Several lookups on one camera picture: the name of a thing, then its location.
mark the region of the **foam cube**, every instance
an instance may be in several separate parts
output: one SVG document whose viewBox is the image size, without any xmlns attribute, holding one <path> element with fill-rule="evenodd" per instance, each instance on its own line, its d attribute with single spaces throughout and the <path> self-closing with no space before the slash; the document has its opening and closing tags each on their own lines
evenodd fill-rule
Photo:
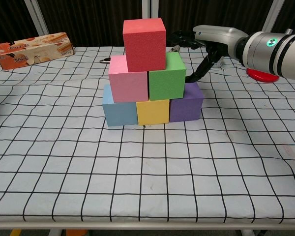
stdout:
<svg viewBox="0 0 295 236">
<path fill-rule="evenodd" d="M 203 99 L 197 82 L 185 84 L 183 98 L 171 100 L 170 122 L 199 119 Z"/>
<path fill-rule="evenodd" d="M 137 102 L 139 125 L 163 124 L 169 121 L 169 100 Z"/>
<path fill-rule="evenodd" d="M 166 30 L 161 18 L 126 20 L 122 34 L 129 72 L 165 69 Z"/>
<path fill-rule="evenodd" d="M 126 56 L 112 56 L 109 81 L 114 102 L 148 101 L 148 73 L 128 72 Z"/>
<path fill-rule="evenodd" d="M 186 67 L 178 53 L 166 53 L 166 69 L 149 71 L 151 101 L 183 97 Z"/>
<path fill-rule="evenodd" d="M 136 103 L 115 103 L 110 85 L 104 87 L 103 109 L 108 126 L 138 124 Z"/>
</svg>

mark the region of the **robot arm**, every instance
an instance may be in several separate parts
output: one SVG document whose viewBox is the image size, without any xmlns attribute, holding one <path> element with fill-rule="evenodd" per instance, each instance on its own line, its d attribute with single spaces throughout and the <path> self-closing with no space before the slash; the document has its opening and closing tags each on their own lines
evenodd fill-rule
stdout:
<svg viewBox="0 0 295 236">
<path fill-rule="evenodd" d="M 201 79 L 222 56 L 247 68 L 295 79 L 295 35 L 257 32 L 248 36 L 235 28 L 200 25 L 193 33 L 179 31 L 169 40 L 192 49 L 205 45 L 208 52 L 186 83 Z"/>
</svg>

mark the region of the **cardboard box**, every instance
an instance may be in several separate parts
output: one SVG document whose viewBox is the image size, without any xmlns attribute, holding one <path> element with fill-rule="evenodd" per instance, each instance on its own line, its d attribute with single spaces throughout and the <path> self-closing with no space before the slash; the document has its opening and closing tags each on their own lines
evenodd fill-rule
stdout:
<svg viewBox="0 0 295 236">
<path fill-rule="evenodd" d="M 4 70 L 70 55 L 73 55 L 73 48 L 65 32 L 0 43 L 0 65 Z"/>
</svg>

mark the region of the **table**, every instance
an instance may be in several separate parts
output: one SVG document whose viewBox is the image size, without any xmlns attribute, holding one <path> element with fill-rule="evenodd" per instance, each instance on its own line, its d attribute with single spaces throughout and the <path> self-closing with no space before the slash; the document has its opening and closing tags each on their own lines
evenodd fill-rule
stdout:
<svg viewBox="0 0 295 236">
<path fill-rule="evenodd" d="M 0 67 L 0 228 L 295 228 L 295 81 L 225 58 L 198 121 L 107 127 L 99 60 L 122 54 Z"/>
</svg>

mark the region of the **pink foam cube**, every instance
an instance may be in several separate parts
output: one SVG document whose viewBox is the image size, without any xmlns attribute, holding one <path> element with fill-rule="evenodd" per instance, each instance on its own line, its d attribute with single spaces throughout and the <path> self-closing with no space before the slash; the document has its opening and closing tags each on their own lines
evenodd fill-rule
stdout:
<svg viewBox="0 0 295 236">
<path fill-rule="evenodd" d="M 111 57 L 108 76 L 114 102 L 148 101 L 148 74 L 129 72 L 126 56 Z"/>
<path fill-rule="evenodd" d="M 161 18 L 124 21 L 122 34 L 129 72 L 166 68 L 166 30 Z"/>
</svg>

